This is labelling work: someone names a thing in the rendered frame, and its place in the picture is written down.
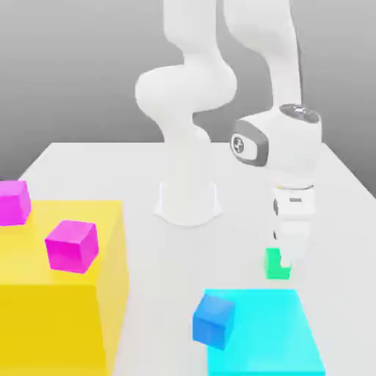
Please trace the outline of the small green cube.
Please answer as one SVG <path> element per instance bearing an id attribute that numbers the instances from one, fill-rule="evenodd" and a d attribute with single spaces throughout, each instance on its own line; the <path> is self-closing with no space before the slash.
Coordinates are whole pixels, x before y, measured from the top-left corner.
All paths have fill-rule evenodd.
<path id="1" fill-rule="evenodd" d="M 268 247 L 265 250 L 264 271 L 267 279 L 288 280 L 291 267 L 282 267 L 280 250 Z"/>

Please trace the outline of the large yellow box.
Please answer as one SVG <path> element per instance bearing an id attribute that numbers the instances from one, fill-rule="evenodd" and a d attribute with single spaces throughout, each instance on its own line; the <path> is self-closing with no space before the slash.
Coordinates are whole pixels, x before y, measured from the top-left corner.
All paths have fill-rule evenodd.
<path id="1" fill-rule="evenodd" d="M 46 237 L 94 223 L 86 273 L 52 270 Z M 112 376 L 129 294 L 123 204 L 35 200 L 25 225 L 0 226 L 0 376 Z"/>

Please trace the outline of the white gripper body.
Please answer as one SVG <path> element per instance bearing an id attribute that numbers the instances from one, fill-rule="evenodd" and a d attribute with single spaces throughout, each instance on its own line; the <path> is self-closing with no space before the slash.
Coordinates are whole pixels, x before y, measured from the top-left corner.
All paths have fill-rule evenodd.
<path id="1" fill-rule="evenodd" d="M 309 221 L 282 221 L 277 230 L 278 247 L 281 254 L 293 255 L 293 262 L 296 262 L 308 249 L 310 233 Z"/>

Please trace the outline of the large cyan box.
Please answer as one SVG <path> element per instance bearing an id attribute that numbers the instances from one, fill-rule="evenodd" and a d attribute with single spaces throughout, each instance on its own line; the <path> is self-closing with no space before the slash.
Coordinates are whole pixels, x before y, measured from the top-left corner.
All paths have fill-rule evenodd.
<path id="1" fill-rule="evenodd" d="M 208 347 L 207 376 L 326 376 L 294 289 L 207 289 L 235 303 L 224 350 Z"/>

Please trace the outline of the small blue cube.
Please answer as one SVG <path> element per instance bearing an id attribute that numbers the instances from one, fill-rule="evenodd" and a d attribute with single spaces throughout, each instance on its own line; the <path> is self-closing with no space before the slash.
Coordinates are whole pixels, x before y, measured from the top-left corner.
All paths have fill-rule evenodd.
<path id="1" fill-rule="evenodd" d="M 205 294 L 193 314 L 192 339 L 224 350 L 234 328 L 235 308 L 230 300 Z"/>

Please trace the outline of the small magenta cube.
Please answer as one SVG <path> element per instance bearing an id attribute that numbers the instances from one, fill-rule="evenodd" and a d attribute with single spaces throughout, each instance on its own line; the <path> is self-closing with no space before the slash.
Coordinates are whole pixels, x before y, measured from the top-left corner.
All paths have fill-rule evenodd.
<path id="1" fill-rule="evenodd" d="M 45 244 L 52 270 L 85 274 L 99 253 L 96 224 L 63 220 Z"/>
<path id="2" fill-rule="evenodd" d="M 0 181 L 0 226 L 24 225 L 31 210 L 25 181 Z"/>

